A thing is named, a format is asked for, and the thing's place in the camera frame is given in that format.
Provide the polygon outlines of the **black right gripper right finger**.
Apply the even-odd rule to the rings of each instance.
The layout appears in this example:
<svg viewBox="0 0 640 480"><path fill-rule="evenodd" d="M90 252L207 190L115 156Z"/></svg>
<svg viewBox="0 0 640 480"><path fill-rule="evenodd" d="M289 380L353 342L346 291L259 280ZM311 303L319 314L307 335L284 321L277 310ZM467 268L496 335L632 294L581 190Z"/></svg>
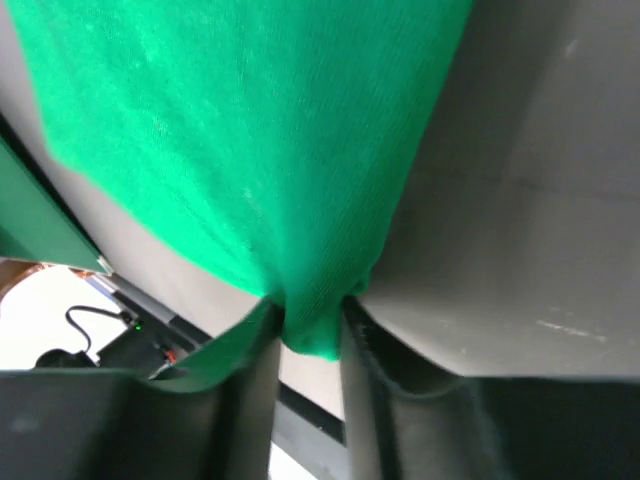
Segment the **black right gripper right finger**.
<svg viewBox="0 0 640 480"><path fill-rule="evenodd" d="M465 377L342 305L345 441L356 479L635 479L639 383Z"/></svg>

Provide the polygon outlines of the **green t shirt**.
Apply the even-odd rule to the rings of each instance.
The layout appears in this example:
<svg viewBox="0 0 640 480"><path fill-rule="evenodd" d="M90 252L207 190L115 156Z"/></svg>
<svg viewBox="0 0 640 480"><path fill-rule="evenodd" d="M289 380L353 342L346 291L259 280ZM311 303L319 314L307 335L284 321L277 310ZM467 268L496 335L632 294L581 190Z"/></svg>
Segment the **green t shirt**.
<svg viewBox="0 0 640 480"><path fill-rule="evenodd" d="M339 356L469 1L11 1L52 157Z"/></svg>

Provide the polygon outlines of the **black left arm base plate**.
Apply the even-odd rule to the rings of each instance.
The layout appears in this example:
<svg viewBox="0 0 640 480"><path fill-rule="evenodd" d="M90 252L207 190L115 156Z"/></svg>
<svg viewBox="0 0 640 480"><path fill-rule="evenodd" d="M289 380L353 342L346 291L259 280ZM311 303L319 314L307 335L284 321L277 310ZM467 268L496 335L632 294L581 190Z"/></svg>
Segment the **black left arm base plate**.
<svg viewBox="0 0 640 480"><path fill-rule="evenodd" d="M98 351L97 365L153 378L195 350L192 342L162 322L137 321Z"/></svg>

